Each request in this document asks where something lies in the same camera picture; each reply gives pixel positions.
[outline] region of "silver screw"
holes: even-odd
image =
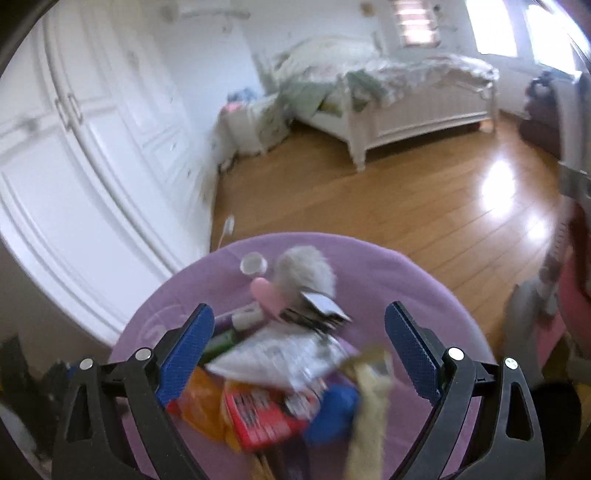
[[[464,360],[464,352],[462,352],[459,348],[452,347],[447,351],[447,354],[454,360]]]
[[[92,358],[85,358],[80,362],[80,370],[88,370],[92,365],[95,363],[92,361]]]
[[[135,359],[136,360],[139,360],[140,362],[143,362],[144,360],[147,360],[151,356],[152,356],[152,350],[150,350],[149,348],[140,348],[135,353]]]
[[[512,370],[517,370],[517,367],[519,366],[519,364],[510,357],[505,358],[505,365]]]

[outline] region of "wooden floor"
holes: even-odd
[[[213,243],[233,213],[233,239],[321,231],[397,250],[448,286],[498,351],[505,300],[545,254],[557,161],[522,142],[512,119],[496,136],[486,130],[377,148],[357,174],[343,143],[295,125],[267,156],[222,176]]]

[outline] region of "door handle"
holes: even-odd
[[[66,110],[64,109],[64,105],[62,104],[59,98],[55,99],[57,114],[60,117],[61,123],[64,125],[66,131],[72,129],[72,123],[70,122],[70,118],[66,115]]]
[[[80,105],[78,105],[78,100],[74,96],[73,93],[68,93],[68,101],[70,102],[70,106],[72,107],[72,111],[78,120],[78,123],[82,125],[84,122],[84,117],[82,116],[82,110],[80,110]]]

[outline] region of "bright window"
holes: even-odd
[[[576,67],[570,39],[554,16],[539,5],[529,5],[526,18],[536,62],[574,73]]]
[[[405,47],[437,47],[437,20],[428,0],[390,0]]]
[[[516,57],[513,27],[503,0],[466,0],[476,48],[484,55]]]

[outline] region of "purple tablecloth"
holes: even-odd
[[[276,233],[243,240],[187,267],[139,308],[113,349],[111,360],[121,361],[139,347],[154,346],[165,330],[181,326],[199,303],[208,303],[216,314],[221,314],[252,302],[250,279],[239,269],[241,258],[258,251],[272,264],[296,245],[314,245],[329,260],[337,276],[336,301],[355,319],[342,331],[342,337],[358,349],[376,343],[391,348],[384,331],[384,310],[392,301],[401,300],[417,323],[432,329],[446,346],[458,346],[474,360],[494,361],[470,314],[448,289],[405,256],[352,238],[322,233]],[[389,478],[400,464],[430,412],[428,401],[416,394],[395,353],[394,371],[399,381],[391,396],[384,478]],[[474,414],[475,408],[446,471],[455,470],[461,461]],[[130,419],[126,419],[125,426],[139,467],[155,475]],[[250,478],[248,457],[206,440],[182,421],[177,426],[211,480]],[[345,442],[313,450],[314,478],[340,480],[346,453]]]

